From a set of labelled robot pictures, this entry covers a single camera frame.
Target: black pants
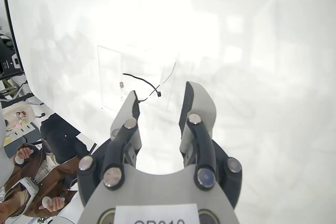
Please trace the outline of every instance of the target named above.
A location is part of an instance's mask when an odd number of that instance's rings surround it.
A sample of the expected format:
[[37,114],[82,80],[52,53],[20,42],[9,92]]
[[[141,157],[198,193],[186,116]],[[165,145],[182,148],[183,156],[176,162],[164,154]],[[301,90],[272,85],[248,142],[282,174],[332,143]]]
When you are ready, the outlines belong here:
[[89,154],[86,145],[76,137],[80,132],[55,113],[41,123],[40,132],[42,140],[46,140],[42,148],[52,152],[59,164]]

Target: person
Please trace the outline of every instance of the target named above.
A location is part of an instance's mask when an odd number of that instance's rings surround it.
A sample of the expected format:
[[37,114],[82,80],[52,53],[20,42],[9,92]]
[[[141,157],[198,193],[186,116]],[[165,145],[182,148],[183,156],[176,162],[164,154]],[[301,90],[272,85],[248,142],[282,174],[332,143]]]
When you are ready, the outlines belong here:
[[[15,163],[14,170],[4,185],[6,195],[0,203],[1,224],[8,217],[21,215],[28,204],[28,190],[20,183],[14,186],[23,177],[30,177],[39,188],[23,213],[29,217],[56,216],[76,193],[64,187],[64,180],[67,175],[76,177],[80,159],[89,153],[85,144],[76,137],[80,132],[57,114],[42,122],[40,132],[40,150],[24,143],[17,151],[17,156],[23,158],[24,163],[17,164],[15,158],[12,159]],[[45,196],[52,198],[52,203],[48,203],[47,208],[42,206]]]

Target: white controller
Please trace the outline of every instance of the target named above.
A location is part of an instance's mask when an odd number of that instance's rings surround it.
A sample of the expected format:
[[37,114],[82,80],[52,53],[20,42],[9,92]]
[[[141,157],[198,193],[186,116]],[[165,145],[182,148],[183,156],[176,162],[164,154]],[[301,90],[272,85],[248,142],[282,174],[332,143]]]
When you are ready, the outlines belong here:
[[24,158],[22,158],[21,155],[20,156],[16,156],[15,157],[15,162],[17,164],[23,164],[24,163]]
[[53,206],[53,203],[52,203],[52,199],[49,197],[49,196],[45,196],[43,197],[42,199],[42,206],[47,208],[47,201],[49,200],[49,205],[50,206]]

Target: small object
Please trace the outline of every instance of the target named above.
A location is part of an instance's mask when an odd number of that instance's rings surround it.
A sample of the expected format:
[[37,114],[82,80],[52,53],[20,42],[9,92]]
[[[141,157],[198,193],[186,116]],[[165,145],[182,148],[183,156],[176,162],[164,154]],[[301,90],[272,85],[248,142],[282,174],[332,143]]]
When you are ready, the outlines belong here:
[[17,164],[23,164],[24,163],[24,158],[22,158],[21,156],[16,156],[15,157],[15,162]]
[[235,158],[228,158],[228,167],[233,173],[239,173],[242,170],[242,165]]
[[45,208],[47,208],[47,201],[49,200],[49,205],[50,206],[53,206],[53,203],[52,203],[52,199],[49,197],[49,196],[45,196],[45,197],[43,197],[43,199],[42,199],[42,206],[43,207],[45,207]]
[[85,156],[78,164],[80,170],[85,171],[91,168],[93,164],[93,158],[91,156]]
[[202,122],[201,118],[197,114],[190,114],[188,117],[190,123],[196,125]]
[[127,129],[131,129],[131,128],[134,128],[136,126],[136,122],[137,120],[135,118],[130,118],[130,119],[127,119],[124,126],[125,128]]
[[121,180],[121,170],[119,167],[111,167],[108,169],[103,177],[103,183],[107,187],[116,186]]
[[197,171],[197,180],[202,187],[211,188],[215,185],[215,174],[207,168],[200,168]]

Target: brown jacket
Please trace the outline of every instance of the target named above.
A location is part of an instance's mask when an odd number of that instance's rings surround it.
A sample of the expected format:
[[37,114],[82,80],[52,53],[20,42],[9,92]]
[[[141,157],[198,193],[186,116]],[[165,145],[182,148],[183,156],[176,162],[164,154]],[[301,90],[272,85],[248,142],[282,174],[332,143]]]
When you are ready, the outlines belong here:
[[[16,182],[18,182],[21,178],[24,177],[32,177],[43,160],[46,159],[46,153],[41,149],[38,150],[34,145],[30,145],[27,143],[22,144],[18,150],[21,148],[29,147],[34,152],[30,155],[28,159],[26,159],[22,165],[16,164],[13,170],[11,177],[8,179],[5,184],[5,192],[6,196],[11,195],[11,193],[15,191],[21,191],[21,186],[18,184],[14,187],[11,192],[7,192]],[[76,177],[78,164],[80,159],[78,157],[74,157],[73,159],[60,164],[55,167],[52,171],[48,173],[48,175],[37,185],[39,187],[39,192],[35,196],[33,202],[30,204],[29,208],[26,210],[24,215],[29,217],[51,217],[57,215],[60,211],[50,212],[47,209],[40,210],[39,207],[42,206],[42,199],[45,196],[49,196],[50,198],[54,197],[64,197],[65,198],[65,206],[71,201],[72,197],[75,195],[76,191],[67,190],[64,188],[64,178],[71,174]],[[17,211],[13,216],[20,215],[28,203],[25,202],[24,205]]]

